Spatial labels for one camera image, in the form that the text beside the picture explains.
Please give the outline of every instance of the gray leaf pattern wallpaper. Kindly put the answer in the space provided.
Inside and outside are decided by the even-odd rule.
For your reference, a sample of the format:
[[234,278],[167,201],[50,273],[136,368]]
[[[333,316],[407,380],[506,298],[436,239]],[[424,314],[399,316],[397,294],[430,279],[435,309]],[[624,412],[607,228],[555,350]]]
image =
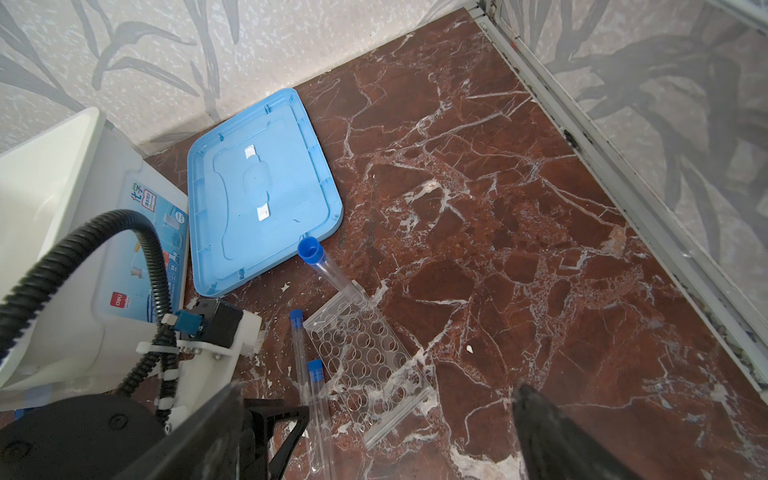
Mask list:
[[86,107],[144,155],[459,0],[0,2],[0,151]]
[[703,0],[503,0],[501,20],[768,317],[768,38]]

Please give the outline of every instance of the product label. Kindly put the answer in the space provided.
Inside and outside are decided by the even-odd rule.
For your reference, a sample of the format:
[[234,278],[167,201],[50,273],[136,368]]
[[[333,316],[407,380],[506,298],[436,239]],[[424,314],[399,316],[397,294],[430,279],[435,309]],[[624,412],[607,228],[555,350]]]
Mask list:
[[[184,269],[181,262],[187,248],[189,217],[156,191],[130,177],[118,208],[136,210],[154,224],[163,247],[171,305],[176,308],[183,293],[181,273]],[[95,301],[97,312],[143,322],[157,321],[147,262],[133,232],[127,230],[109,240]]]

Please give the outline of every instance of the blue plastic lid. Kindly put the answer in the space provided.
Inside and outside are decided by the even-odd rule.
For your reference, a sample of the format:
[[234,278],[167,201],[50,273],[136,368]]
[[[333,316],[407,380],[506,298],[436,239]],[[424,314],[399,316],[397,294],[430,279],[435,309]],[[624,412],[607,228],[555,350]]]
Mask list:
[[310,371],[310,380],[312,380],[313,382],[324,381],[323,361],[321,359],[307,362],[306,367]]
[[307,237],[299,242],[299,257],[309,265],[319,263],[326,255],[326,251],[315,237]]
[[301,310],[290,311],[290,324],[295,329],[300,329],[304,326],[304,312]]
[[200,137],[187,157],[194,286],[222,296],[339,228],[342,204],[299,95],[286,88]]

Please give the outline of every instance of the white plastic bin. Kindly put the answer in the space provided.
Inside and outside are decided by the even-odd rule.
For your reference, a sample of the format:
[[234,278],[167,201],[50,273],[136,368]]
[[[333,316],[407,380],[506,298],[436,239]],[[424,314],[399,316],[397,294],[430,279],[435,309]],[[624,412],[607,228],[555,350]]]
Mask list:
[[[89,108],[0,156],[0,296],[74,228],[131,208],[154,220],[174,306],[186,280],[187,195]],[[113,389],[156,326],[133,232],[119,233],[65,282],[0,365],[0,410]]]

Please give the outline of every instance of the white wall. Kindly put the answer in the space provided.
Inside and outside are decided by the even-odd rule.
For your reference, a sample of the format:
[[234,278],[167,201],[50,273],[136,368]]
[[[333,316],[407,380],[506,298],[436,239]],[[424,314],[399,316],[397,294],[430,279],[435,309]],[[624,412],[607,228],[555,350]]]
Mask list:
[[461,0],[0,2],[0,151],[95,106],[145,154]]

